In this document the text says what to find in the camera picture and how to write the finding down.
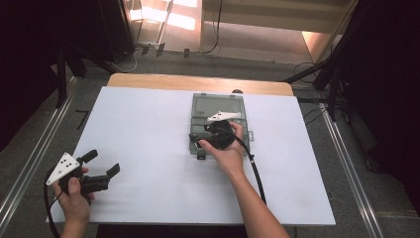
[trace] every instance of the finger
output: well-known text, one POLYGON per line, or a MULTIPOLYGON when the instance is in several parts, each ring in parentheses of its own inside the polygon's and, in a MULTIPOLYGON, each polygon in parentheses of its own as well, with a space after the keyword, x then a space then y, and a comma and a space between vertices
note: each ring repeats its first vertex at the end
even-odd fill
POLYGON ((96 197, 95 197, 95 193, 93 193, 93 192, 91 192, 91 193, 87 193, 87 196, 89 196, 89 199, 90 200, 94 200, 96 197))
POLYGON ((200 140, 200 141, 198 141, 198 143, 200 143, 200 146, 206 152, 209 152, 209 153, 212 153, 213 154, 213 152, 216 151, 216 149, 210 143, 208 143, 206 140, 200 140))
POLYGON ((244 133, 244 127, 241 124, 236 122, 230 122, 231 126, 235 129, 235 136, 242 139, 242 135, 244 133))
POLYGON ((86 174, 86 173, 88 173, 88 172, 89 172, 89 168, 87 168, 87 167, 82 167, 82 168, 81 168, 81 171, 82 171, 84 174, 86 174))
POLYGON ((70 178, 68 181, 68 194, 70 197, 80 194, 80 181, 78 178, 70 178))

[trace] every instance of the sunlight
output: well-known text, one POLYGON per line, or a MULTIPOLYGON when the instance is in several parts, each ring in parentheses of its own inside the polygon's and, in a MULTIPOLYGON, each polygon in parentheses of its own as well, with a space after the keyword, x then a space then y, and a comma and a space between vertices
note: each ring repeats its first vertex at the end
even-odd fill
MULTIPOLYGON (((166 11, 158 10, 150 7, 144 7, 143 12, 141 10, 130 10, 130 16, 132 21, 144 19, 149 23, 161 23, 166 18, 166 11)), ((185 30, 193 31, 195 29, 195 19, 175 13, 169 15, 167 23, 171 26, 179 27, 185 30)))
POLYGON ((193 31, 195 29, 195 19, 192 17, 182 16, 179 14, 171 13, 167 23, 171 26, 183 28, 193 31))
POLYGON ((196 8, 198 6, 197 0, 173 0, 174 4, 196 8))

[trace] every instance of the black cable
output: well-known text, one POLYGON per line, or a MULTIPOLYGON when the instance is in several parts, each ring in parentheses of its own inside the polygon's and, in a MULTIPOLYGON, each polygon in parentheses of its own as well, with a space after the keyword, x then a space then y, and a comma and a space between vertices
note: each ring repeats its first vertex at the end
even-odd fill
MULTIPOLYGON (((304 64, 314 64, 314 63, 313 63, 313 62, 302 62, 302 63, 298 64, 298 65, 297 65, 297 66, 295 66, 295 67, 294 67, 294 69, 293 69, 293 75, 296 75, 296 69, 297 69, 299 66, 304 65, 304 64)), ((306 81, 306 80, 303 80, 303 78, 300 78, 299 80, 301 80, 302 82, 305 82, 305 83, 313 83, 313 82, 311 82, 311 81, 306 81)))
POLYGON ((304 116, 303 116, 303 119, 305 119, 309 114, 311 114, 312 112, 314 112, 314 111, 318 111, 318 110, 321 110, 321 108, 315 108, 315 109, 312 109, 312 110, 310 110, 308 113, 306 113, 304 116))
POLYGON ((212 50, 208 52, 204 52, 202 54, 209 54, 213 52, 214 49, 216 49, 217 45, 219 44, 219 26, 220 26, 220 17, 222 16, 222 5, 223 5, 223 0, 220 0, 219 17, 217 18, 217 28, 216 28, 216 43, 214 44, 214 47, 212 48, 212 50))
POLYGON ((54 204, 56 201, 58 201, 58 199, 61 197, 61 195, 62 195, 62 192, 60 192, 60 193, 59 193, 59 195, 58 195, 58 197, 56 197, 56 198, 52 201, 52 204, 50 205, 50 210, 52 209, 53 204, 54 204))
POLYGON ((310 120, 310 121, 308 121, 308 122, 306 122, 305 123, 305 126, 307 126, 309 123, 311 123, 311 122, 313 122, 313 121, 315 121, 318 117, 320 117, 325 111, 326 111, 327 109, 323 109, 322 110, 322 112, 318 115, 318 116, 316 116, 316 117, 314 117, 312 120, 310 120))
POLYGON ((256 180, 257 180, 257 184, 259 186, 259 191, 260 191, 260 196, 262 198, 263 203, 266 204, 266 200, 265 200, 265 194, 263 192, 263 183, 262 183, 262 179, 260 178, 260 174, 259 174, 259 170, 257 169, 257 165, 256 162, 254 161, 254 155, 251 155, 250 149, 247 147, 247 145, 245 145, 244 141, 241 140, 239 137, 235 136, 235 139, 238 141, 238 143, 244 147, 245 151, 248 154, 248 157, 250 158, 250 163, 251 166, 253 167, 253 171, 254 174, 256 175, 256 180))
POLYGON ((44 203, 46 205, 47 216, 49 217, 50 230, 52 231, 52 235, 55 238, 59 238, 58 231, 56 230, 55 224, 53 223, 53 216, 52 216, 52 212, 51 212, 51 206, 53 206, 53 205, 52 204, 50 205, 49 195, 48 195, 48 187, 47 187, 47 180, 49 179, 50 175, 52 174, 53 169, 55 169, 55 167, 52 167, 47 172, 46 178, 44 180, 44 203))
POLYGON ((299 103, 327 103, 328 99, 296 97, 299 103))
POLYGON ((167 53, 171 53, 174 55, 185 55, 185 54, 201 54, 201 55, 207 55, 210 54, 214 51, 214 49, 216 49, 216 47, 219 45, 219 28, 220 28, 220 18, 222 16, 222 5, 223 5, 223 0, 220 0, 220 6, 219 6, 219 16, 217 18, 217 27, 216 27, 216 43, 214 44, 213 48, 210 51, 207 52, 190 52, 190 53, 185 53, 185 52, 176 52, 176 51, 164 51, 167 53))

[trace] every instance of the person's left hand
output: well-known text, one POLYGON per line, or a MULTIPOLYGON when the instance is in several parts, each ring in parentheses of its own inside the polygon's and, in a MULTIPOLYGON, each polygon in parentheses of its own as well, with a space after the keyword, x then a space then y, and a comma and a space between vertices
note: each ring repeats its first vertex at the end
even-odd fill
MULTIPOLYGON (((88 168, 82 168, 83 173, 89 171, 88 168)), ((58 202, 64 212, 65 224, 87 225, 90 218, 90 207, 87 200, 80 194, 81 185, 78 178, 71 178, 68 181, 68 195, 63 192, 58 181, 52 184, 55 196, 59 196, 58 202)), ((88 194, 91 200, 95 199, 93 193, 88 194)))

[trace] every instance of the white board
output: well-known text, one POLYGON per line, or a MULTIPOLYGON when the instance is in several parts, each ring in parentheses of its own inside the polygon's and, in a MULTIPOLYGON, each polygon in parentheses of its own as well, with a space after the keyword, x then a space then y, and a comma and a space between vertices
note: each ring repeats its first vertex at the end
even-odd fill
MULTIPOLYGON (((188 150, 193 91, 103 87, 74 157, 96 149, 86 166, 121 171, 96 192, 91 222, 242 224, 240 208, 216 161, 188 150)), ((266 202, 285 225, 334 225, 335 219, 295 97, 244 94, 266 202)), ((245 170, 258 190, 249 160, 245 170)), ((54 221, 64 220, 56 203, 54 221)))

